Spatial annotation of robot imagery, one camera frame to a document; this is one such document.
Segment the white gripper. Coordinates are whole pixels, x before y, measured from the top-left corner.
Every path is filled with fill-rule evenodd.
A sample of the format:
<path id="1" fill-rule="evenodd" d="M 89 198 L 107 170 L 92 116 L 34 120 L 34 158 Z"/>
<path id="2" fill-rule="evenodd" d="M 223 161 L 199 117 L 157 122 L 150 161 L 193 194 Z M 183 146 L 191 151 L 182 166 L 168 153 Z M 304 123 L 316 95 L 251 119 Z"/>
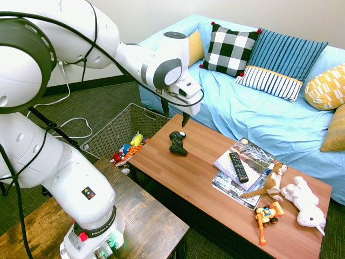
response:
<path id="1" fill-rule="evenodd" d="M 201 109 L 202 91 L 200 90 L 191 98 L 180 94 L 169 93 L 167 90 L 157 90 L 157 95 L 161 98 L 161 105 L 165 117 L 169 117 L 169 104 L 172 104 L 183 111 L 182 128 L 188 123 L 190 116 L 196 115 Z"/>

